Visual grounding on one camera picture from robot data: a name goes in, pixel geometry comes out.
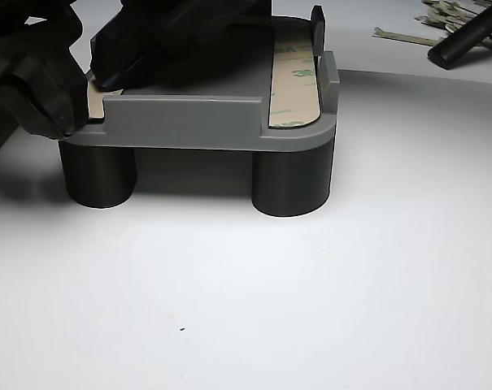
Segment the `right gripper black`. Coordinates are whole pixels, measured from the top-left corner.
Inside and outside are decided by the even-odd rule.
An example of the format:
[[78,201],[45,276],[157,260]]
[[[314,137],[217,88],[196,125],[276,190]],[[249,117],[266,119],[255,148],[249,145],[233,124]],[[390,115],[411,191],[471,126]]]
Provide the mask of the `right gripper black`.
[[30,134],[62,140],[89,118],[72,1],[0,1],[0,106]]

